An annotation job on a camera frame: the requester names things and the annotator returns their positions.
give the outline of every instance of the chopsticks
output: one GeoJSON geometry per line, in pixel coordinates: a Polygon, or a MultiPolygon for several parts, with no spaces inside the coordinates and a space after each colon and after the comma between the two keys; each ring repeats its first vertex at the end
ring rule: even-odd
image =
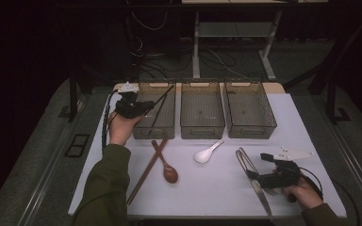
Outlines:
{"type": "Polygon", "coordinates": [[[134,190],[131,192],[131,195],[128,197],[127,200],[127,204],[130,205],[131,202],[134,200],[135,196],[137,195],[138,191],[140,190],[140,187],[142,186],[143,182],[145,181],[146,177],[148,176],[151,168],[153,167],[153,165],[155,164],[158,156],[161,154],[161,151],[163,150],[164,146],[167,143],[166,138],[164,138],[160,145],[158,146],[158,150],[155,151],[154,156],[152,157],[151,161],[149,162],[148,166],[146,167],[145,171],[143,172],[143,174],[140,177],[140,180],[137,182],[137,185],[134,187],[134,190]]]}

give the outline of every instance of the metal tongs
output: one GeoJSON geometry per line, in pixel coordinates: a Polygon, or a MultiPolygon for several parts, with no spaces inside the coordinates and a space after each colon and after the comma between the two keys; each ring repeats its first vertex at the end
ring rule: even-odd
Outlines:
{"type": "Polygon", "coordinates": [[[255,168],[255,165],[253,164],[251,159],[248,157],[248,154],[246,154],[246,152],[242,148],[239,148],[236,151],[236,155],[237,155],[237,158],[238,158],[238,161],[239,161],[240,165],[242,166],[243,170],[245,171],[246,175],[248,176],[249,181],[251,182],[252,187],[254,188],[257,197],[260,199],[260,201],[261,201],[264,209],[266,210],[266,213],[269,216],[270,220],[272,220],[272,210],[270,209],[269,202],[267,201],[266,196],[264,195],[263,189],[260,187],[258,182],[254,181],[253,179],[251,179],[249,177],[249,173],[248,173],[249,169],[246,167],[245,160],[248,162],[248,164],[251,166],[251,168],[255,172],[257,172],[257,169],[255,168]]]}

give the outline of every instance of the black cable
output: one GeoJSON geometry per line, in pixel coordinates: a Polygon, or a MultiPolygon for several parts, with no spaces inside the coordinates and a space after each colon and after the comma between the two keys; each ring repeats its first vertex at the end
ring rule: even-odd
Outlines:
{"type": "Polygon", "coordinates": [[[348,192],[348,190],[338,181],[336,181],[334,178],[330,177],[331,181],[334,182],[335,184],[337,184],[344,192],[345,194],[348,196],[349,200],[351,201],[352,205],[354,206],[354,212],[356,214],[356,226],[360,226],[360,213],[358,211],[358,207],[357,204],[354,201],[354,198],[352,197],[352,195],[348,192]]]}
{"type": "MultiPolygon", "coordinates": [[[[208,49],[208,48],[207,48],[207,51],[210,52],[211,55],[213,55],[213,53],[214,53],[212,50],[210,50],[210,49],[208,49]]],[[[202,55],[202,54],[200,54],[199,57],[207,58],[208,61],[210,61],[210,62],[212,62],[212,63],[214,63],[214,64],[222,65],[222,66],[225,66],[225,67],[228,67],[228,68],[232,68],[232,67],[234,67],[234,66],[237,65],[237,61],[236,61],[231,55],[226,54],[226,53],[223,53],[223,52],[221,52],[221,54],[226,55],[227,57],[229,57],[229,58],[231,59],[232,63],[227,64],[227,63],[224,62],[223,59],[222,59],[222,63],[221,63],[221,62],[219,62],[219,60],[218,60],[217,58],[211,59],[211,58],[209,58],[209,57],[207,57],[207,56],[205,56],[205,55],[202,55]]]]}
{"type": "Polygon", "coordinates": [[[188,67],[188,65],[190,64],[191,60],[192,60],[192,56],[190,56],[190,58],[189,58],[189,60],[188,60],[188,62],[187,62],[187,65],[185,65],[184,67],[182,67],[182,68],[180,68],[180,69],[172,69],[172,70],[166,69],[166,68],[164,68],[163,66],[161,66],[161,65],[159,65],[159,64],[157,64],[157,63],[155,63],[155,62],[152,62],[152,61],[150,61],[150,60],[149,60],[149,61],[146,61],[146,63],[155,64],[156,66],[158,66],[159,68],[161,68],[162,70],[164,70],[164,71],[166,71],[166,72],[177,73],[177,72],[182,72],[182,71],[184,71],[184,70],[188,67]]]}
{"type": "Polygon", "coordinates": [[[151,75],[152,78],[156,78],[152,73],[149,73],[149,71],[146,71],[142,68],[140,68],[141,71],[145,72],[145,73],[148,73],[149,75],[151,75]]]}
{"type": "Polygon", "coordinates": [[[314,178],[316,178],[316,180],[317,180],[317,182],[319,183],[319,186],[320,186],[320,192],[322,193],[322,185],[321,185],[321,182],[320,182],[319,178],[318,178],[316,175],[314,175],[314,173],[311,172],[311,171],[308,170],[308,169],[301,168],[301,167],[299,167],[299,169],[304,170],[304,171],[310,173],[312,176],[314,176],[314,178]]]}
{"type": "Polygon", "coordinates": [[[147,64],[142,64],[141,66],[144,66],[144,67],[148,67],[148,68],[151,68],[151,69],[154,69],[158,72],[160,72],[165,78],[169,78],[169,76],[167,76],[167,74],[165,72],[163,72],[162,70],[160,70],[159,68],[156,68],[154,66],[151,66],[151,65],[147,65],[147,64]]]}
{"type": "Polygon", "coordinates": [[[102,154],[104,153],[104,149],[106,147],[107,144],[107,120],[108,120],[108,114],[110,111],[110,101],[111,98],[113,97],[113,94],[115,93],[115,90],[113,90],[110,95],[107,98],[107,104],[105,106],[105,115],[104,115],[104,119],[103,119],[103,125],[102,125],[102,154]]]}

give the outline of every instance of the wire mesh basket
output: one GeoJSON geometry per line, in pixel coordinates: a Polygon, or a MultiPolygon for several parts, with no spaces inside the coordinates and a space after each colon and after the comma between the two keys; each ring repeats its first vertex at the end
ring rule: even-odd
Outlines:
{"type": "Polygon", "coordinates": [[[263,84],[225,79],[222,97],[230,138],[270,138],[277,127],[263,84]]]}

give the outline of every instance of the wire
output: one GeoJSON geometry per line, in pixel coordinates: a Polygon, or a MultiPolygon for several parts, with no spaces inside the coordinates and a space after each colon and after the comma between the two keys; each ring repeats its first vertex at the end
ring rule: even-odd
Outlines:
{"type": "Polygon", "coordinates": [[[111,125],[111,122],[114,120],[114,118],[116,118],[117,115],[118,115],[118,114],[116,113],[116,114],[114,115],[113,119],[111,119],[110,122],[107,124],[107,132],[108,132],[108,128],[109,128],[110,125],[111,125]]]}
{"type": "Polygon", "coordinates": [[[301,168],[301,167],[299,167],[299,169],[304,170],[304,171],[310,173],[312,176],[314,176],[314,178],[316,178],[316,180],[317,180],[317,182],[319,183],[319,186],[320,186],[320,192],[322,193],[322,185],[321,185],[321,182],[320,182],[319,178],[318,178],[316,175],[314,175],[314,173],[311,172],[311,171],[308,170],[308,169],[301,168]]]}
{"type": "Polygon", "coordinates": [[[182,67],[182,68],[180,68],[180,69],[172,69],[172,70],[166,69],[166,68],[164,68],[163,66],[161,66],[161,65],[159,65],[159,64],[157,64],[157,63],[155,63],[155,62],[153,62],[153,61],[146,61],[146,63],[155,64],[156,66],[158,66],[159,68],[161,68],[163,71],[176,73],[176,72],[182,72],[182,71],[184,71],[184,70],[188,67],[188,65],[190,64],[190,61],[191,61],[191,60],[192,60],[192,56],[190,56],[187,64],[186,64],[184,67],[182,67]]]}
{"type": "Polygon", "coordinates": [[[108,120],[108,113],[110,111],[110,101],[111,101],[111,98],[113,97],[114,93],[115,93],[115,90],[113,90],[110,93],[110,95],[107,98],[107,104],[105,106],[105,116],[104,116],[103,125],[102,125],[102,154],[104,153],[104,149],[107,145],[107,120],[108,120]]]}
{"type": "Polygon", "coordinates": [[[167,74],[165,72],[163,72],[162,70],[160,70],[159,68],[155,68],[151,65],[147,65],[147,64],[142,64],[141,66],[144,66],[144,67],[148,67],[148,68],[151,68],[153,70],[156,70],[158,72],[160,72],[165,78],[169,78],[169,76],[167,76],[167,74]]]}
{"type": "Polygon", "coordinates": [[[131,15],[133,16],[133,18],[135,19],[135,21],[138,22],[138,24],[142,25],[142,26],[145,27],[146,29],[154,30],[154,31],[161,29],[161,28],[166,24],[167,14],[168,14],[168,11],[166,11],[166,13],[164,14],[163,23],[162,23],[159,27],[152,28],[152,27],[150,27],[150,26],[145,25],[143,22],[141,22],[140,19],[138,19],[138,17],[135,15],[135,13],[134,13],[134,12],[131,12],[131,15]]]}
{"type": "Polygon", "coordinates": [[[145,72],[145,73],[148,73],[149,75],[151,75],[152,78],[156,78],[152,73],[150,73],[149,71],[146,71],[142,68],[140,68],[141,71],[145,72]]]}
{"type": "Polygon", "coordinates": [[[360,226],[360,213],[359,213],[357,204],[354,201],[354,198],[352,197],[352,195],[348,192],[348,190],[341,183],[336,181],[334,178],[330,178],[330,179],[331,179],[332,182],[337,184],[345,192],[345,194],[348,196],[349,200],[351,201],[352,205],[354,206],[354,212],[356,214],[356,226],[360,226]]]}
{"type": "Polygon", "coordinates": [[[241,74],[241,73],[234,72],[233,70],[231,70],[230,68],[228,68],[228,66],[225,65],[224,62],[222,62],[222,59],[221,59],[216,53],[214,53],[212,50],[208,49],[208,51],[210,51],[214,56],[216,56],[216,58],[222,63],[222,65],[225,67],[225,69],[227,69],[229,72],[234,73],[234,74],[239,75],[239,76],[242,76],[242,77],[245,77],[245,78],[248,78],[246,75],[243,75],[243,74],[241,74]]]}

